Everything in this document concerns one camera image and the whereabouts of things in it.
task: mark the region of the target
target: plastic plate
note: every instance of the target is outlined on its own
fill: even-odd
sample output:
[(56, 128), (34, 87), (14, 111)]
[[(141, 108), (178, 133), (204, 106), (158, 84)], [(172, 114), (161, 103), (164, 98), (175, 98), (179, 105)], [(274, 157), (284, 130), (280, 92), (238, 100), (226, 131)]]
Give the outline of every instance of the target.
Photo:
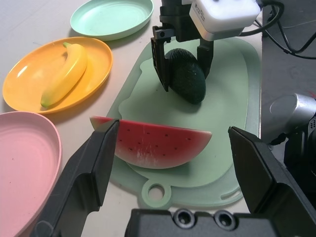
[(0, 236), (20, 235), (38, 216), (57, 181), (61, 154), (57, 129), (44, 116), (0, 115)]
[(150, 20), (151, 0), (91, 0), (71, 17), (74, 31), (100, 40), (117, 40), (129, 36)]
[[(85, 47), (88, 65), (78, 83), (58, 103), (43, 108), (40, 99), (47, 84), (65, 63), (64, 42), (78, 43)], [(73, 37), (48, 43), (26, 55), (8, 73), (2, 89), (6, 103), (20, 111), (49, 114), (78, 104), (95, 92), (106, 80), (112, 68), (110, 48), (98, 39)]]

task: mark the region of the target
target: table surface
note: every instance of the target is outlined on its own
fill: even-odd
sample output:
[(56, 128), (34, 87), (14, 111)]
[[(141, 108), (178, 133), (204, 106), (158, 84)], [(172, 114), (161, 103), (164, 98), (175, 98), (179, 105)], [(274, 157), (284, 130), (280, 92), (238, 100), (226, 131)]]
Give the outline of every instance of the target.
[[(0, 2), (0, 83), (10, 69), (26, 54), (48, 42), (77, 36), (71, 30), (72, 13), (86, 0), (19, 0)], [(107, 42), (114, 55), (114, 64), (108, 82), (93, 96), (81, 104), (64, 112), (47, 115), (56, 125), (63, 146), (63, 162), (65, 166), (69, 157), (91, 135), (93, 129), (89, 117), (106, 116), (118, 92), (124, 84), (130, 70), (144, 47), (150, 42), (152, 26), (160, 25), (160, 0), (153, 0), (154, 13), (150, 22), (139, 32), (116, 41)], [(261, 34), (242, 38), (251, 43), (261, 57)], [(12, 109), (2, 100), (0, 113)], [(104, 205), (99, 212), (91, 213), (83, 229), (83, 237), (123, 237), (130, 211), (137, 208), (135, 195), (124, 191), (110, 183)], [(248, 212), (244, 199), (223, 206), (230, 212)], [(217, 209), (200, 209), (211, 213)]]

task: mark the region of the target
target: avocado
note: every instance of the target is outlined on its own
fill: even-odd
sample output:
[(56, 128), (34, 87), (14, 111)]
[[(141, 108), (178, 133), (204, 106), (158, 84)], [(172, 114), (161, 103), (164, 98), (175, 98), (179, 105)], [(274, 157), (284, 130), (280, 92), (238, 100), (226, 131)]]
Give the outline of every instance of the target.
[(193, 54), (176, 48), (165, 57), (170, 63), (170, 88), (191, 104), (202, 102), (206, 93), (205, 76)]

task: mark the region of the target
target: black cable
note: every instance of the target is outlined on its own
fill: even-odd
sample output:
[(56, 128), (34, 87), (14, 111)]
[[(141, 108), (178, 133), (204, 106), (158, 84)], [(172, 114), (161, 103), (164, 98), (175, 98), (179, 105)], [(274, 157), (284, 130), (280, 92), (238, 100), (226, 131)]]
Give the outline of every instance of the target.
[[(274, 6), (272, 6), (272, 11), (273, 11), (274, 15), (277, 14), (276, 8), (275, 8)], [(286, 46), (287, 46), (288, 49), (289, 49), (291, 52), (293, 52), (293, 53), (301, 53), (301, 52), (305, 51), (305, 50), (308, 48), (308, 46), (310, 46), (311, 43), (316, 39), (316, 32), (315, 32), (315, 33), (312, 35), (312, 37), (310, 37), (310, 39), (303, 45), (303, 47), (301, 47), (300, 49), (294, 49), (294, 48), (291, 46), (290, 42), (288, 41), (288, 39), (287, 39), (287, 37), (286, 37), (286, 35), (285, 35), (285, 32), (284, 32), (284, 30), (283, 30), (283, 26), (282, 26), (282, 24), (281, 24), (280, 21), (277, 21), (277, 26), (278, 26), (278, 28), (279, 28), (281, 34), (282, 34), (282, 37), (283, 37), (283, 39), (284, 39), (284, 42), (285, 42)]]
[(265, 6), (277, 6), (278, 7), (278, 11), (277, 11), (275, 17), (269, 23), (267, 23), (265, 26), (261, 26), (260, 28), (253, 30), (253, 31), (242, 32), (239, 36), (252, 36), (252, 35), (255, 35), (257, 33), (261, 33), (279, 21), (279, 19), (281, 18), (281, 16), (284, 13), (284, 4), (279, 2), (279, 1), (276, 1), (276, 0), (262, 0), (262, 4), (261, 4), (260, 8), (263, 8)]
[[(258, 20), (255, 20), (255, 22), (262, 27), (262, 25), (260, 24), (260, 22)], [(303, 56), (303, 55), (299, 55), (296, 53), (291, 52), (290, 50), (288, 50), (287, 48), (284, 48), (281, 44), (279, 44), (275, 38), (272, 37), (272, 35), (265, 30), (265, 32), (267, 33), (268, 37), (272, 40), (273, 43), (275, 43), (280, 49), (282, 49), (285, 53), (293, 55), (294, 57), (298, 57), (298, 58), (304, 58), (304, 59), (316, 59), (316, 57), (309, 57), (309, 56)]]

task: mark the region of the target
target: yellow plate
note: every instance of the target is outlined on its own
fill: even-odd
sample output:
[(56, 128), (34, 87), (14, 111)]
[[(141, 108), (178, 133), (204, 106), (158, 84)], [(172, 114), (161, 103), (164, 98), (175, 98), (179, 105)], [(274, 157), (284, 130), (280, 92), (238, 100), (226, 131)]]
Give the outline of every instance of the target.
[[(78, 43), (88, 54), (87, 68), (74, 88), (58, 103), (43, 108), (41, 95), (49, 81), (67, 58), (64, 42)], [(113, 55), (102, 41), (87, 37), (60, 39), (34, 50), (19, 61), (8, 73), (2, 94), (15, 110), (49, 114), (64, 110), (88, 98), (107, 79), (112, 68)]]

